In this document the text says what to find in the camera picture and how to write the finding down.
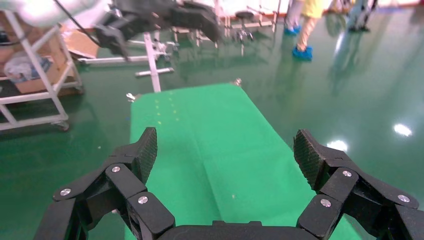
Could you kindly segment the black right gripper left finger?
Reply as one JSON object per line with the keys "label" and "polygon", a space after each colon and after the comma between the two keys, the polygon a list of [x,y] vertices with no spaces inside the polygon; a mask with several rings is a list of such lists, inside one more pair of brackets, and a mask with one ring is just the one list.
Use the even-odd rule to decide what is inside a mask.
{"label": "black right gripper left finger", "polygon": [[34,238],[86,240],[115,210],[136,239],[159,239],[175,226],[175,218],[146,185],[157,152],[157,131],[148,127],[138,141],[117,147],[99,168],[58,188]]}

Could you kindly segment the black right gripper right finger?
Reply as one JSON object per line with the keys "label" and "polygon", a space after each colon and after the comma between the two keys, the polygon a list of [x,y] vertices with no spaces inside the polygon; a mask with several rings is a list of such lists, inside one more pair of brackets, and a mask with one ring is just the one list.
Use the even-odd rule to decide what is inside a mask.
{"label": "black right gripper right finger", "polygon": [[365,173],[344,151],[318,143],[306,129],[294,137],[293,153],[315,192],[298,228],[327,240],[347,215],[378,240],[423,239],[424,213],[410,194]]}

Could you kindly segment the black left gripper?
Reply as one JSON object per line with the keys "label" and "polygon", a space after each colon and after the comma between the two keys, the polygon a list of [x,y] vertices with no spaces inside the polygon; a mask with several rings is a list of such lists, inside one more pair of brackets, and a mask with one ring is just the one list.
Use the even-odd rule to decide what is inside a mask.
{"label": "black left gripper", "polygon": [[128,41],[135,27],[139,32],[179,27],[200,30],[212,42],[221,39],[216,15],[206,8],[187,8],[173,0],[116,0],[121,16],[110,25],[97,24],[95,36],[101,48],[128,62]]}

